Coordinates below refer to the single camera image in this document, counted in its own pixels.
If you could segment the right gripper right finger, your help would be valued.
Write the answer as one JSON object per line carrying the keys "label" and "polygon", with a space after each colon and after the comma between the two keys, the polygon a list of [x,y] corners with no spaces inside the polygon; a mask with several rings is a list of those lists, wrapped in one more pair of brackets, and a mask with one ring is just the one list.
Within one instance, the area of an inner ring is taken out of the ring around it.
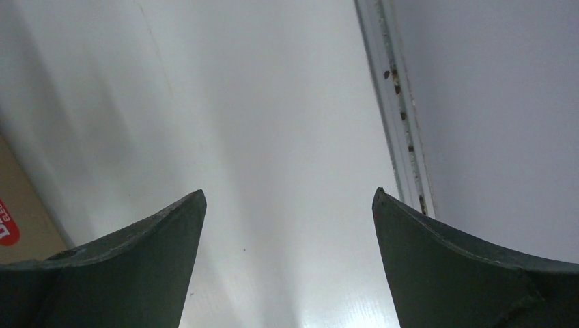
{"label": "right gripper right finger", "polygon": [[578,326],[577,264],[477,238],[383,188],[372,212],[402,327]]}

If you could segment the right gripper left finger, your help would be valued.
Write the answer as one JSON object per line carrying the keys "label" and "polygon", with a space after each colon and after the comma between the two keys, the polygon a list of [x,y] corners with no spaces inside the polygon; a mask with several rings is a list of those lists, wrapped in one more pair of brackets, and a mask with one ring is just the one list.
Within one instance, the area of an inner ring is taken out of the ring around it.
{"label": "right gripper left finger", "polygon": [[177,327],[207,202],[160,212],[45,260],[1,266],[2,327]]}

